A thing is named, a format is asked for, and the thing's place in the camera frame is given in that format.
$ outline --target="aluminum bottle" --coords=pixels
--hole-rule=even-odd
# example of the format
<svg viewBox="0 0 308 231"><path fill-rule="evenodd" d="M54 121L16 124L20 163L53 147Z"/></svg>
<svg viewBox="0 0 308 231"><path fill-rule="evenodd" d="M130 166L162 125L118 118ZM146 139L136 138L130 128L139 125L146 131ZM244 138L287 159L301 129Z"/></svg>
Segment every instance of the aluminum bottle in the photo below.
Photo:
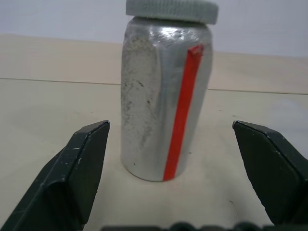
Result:
<svg viewBox="0 0 308 231"><path fill-rule="evenodd" d="M134 17L122 53L121 160L133 175L171 180L186 166L212 68L205 24Z"/></svg>

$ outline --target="scratch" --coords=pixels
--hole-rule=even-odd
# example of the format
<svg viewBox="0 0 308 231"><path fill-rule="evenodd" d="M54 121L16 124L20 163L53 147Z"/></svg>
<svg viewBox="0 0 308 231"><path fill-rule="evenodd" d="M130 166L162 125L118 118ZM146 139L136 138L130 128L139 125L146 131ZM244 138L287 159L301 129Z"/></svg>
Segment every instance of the scratch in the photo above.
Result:
<svg viewBox="0 0 308 231"><path fill-rule="evenodd" d="M138 80L136 80L137 81L137 83L139 83L140 84L140 86L142 86L143 87L143 84L140 82L140 81L138 81Z"/></svg>
<svg viewBox="0 0 308 231"><path fill-rule="evenodd" d="M19 210L19 211L13 212L12 214L16 214L16 213L23 213L23 212L25 212L25 211L26 211L25 209L22 209L22 210Z"/></svg>
<svg viewBox="0 0 308 231"><path fill-rule="evenodd" d="M235 212L236 212L237 218L239 218L239 213L238 213L238 212L237 212L237 210L236 210L236 207L235 207L234 202L233 202L233 201L230 201L230 202L231 202L231 204L233 204L233 206L234 206L234 209L235 209Z"/></svg>
<svg viewBox="0 0 308 231"><path fill-rule="evenodd" d="M130 92L130 90L133 88L134 86L131 85L130 88L126 91L126 94L128 94Z"/></svg>

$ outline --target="table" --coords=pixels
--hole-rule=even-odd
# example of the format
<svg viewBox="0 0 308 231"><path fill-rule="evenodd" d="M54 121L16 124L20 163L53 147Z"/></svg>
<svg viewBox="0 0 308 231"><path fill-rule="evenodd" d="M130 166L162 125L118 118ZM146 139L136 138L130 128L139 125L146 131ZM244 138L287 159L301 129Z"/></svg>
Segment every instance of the table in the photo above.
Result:
<svg viewBox="0 0 308 231"><path fill-rule="evenodd" d="M278 129L307 155L307 95L208 90L187 169L163 183L138 179L120 162L119 85L0 79L0 108L0 226L71 135L101 120L110 120L111 130L86 231L177 221L270 224L246 176L234 120Z"/></svg>
<svg viewBox="0 0 308 231"><path fill-rule="evenodd" d="M0 51L5 78L121 83L122 44L0 34ZM308 94L307 66L308 57L215 52L208 87Z"/></svg>

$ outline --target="red stripe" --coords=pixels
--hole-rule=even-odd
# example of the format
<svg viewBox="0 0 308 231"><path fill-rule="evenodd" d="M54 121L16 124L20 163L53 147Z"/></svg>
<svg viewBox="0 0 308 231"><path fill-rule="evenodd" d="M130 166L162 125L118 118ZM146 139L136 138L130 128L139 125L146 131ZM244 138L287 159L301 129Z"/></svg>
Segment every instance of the red stripe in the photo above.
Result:
<svg viewBox="0 0 308 231"><path fill-rule="evenodd" d="M186 64L182 78L180 96L173 126L164 180L173 179L177 171L188 111L193 98L193 89L196 82L199 65L202 59L203 50L204 47L199 45L188 49L187 52Z"/></svg>

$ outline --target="white wall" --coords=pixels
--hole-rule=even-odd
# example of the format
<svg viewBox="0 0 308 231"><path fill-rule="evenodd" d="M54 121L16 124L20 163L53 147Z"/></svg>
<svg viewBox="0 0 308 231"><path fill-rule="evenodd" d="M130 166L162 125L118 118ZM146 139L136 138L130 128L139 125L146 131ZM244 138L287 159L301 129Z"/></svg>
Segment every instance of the white wall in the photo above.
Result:
<svg viewBox="0 0 308 231"><path fill-rule="evenodd" d="M308 0L213 0L217 51L308 56ZM0 0L0 33L121 43L125 0Z"/></svg>

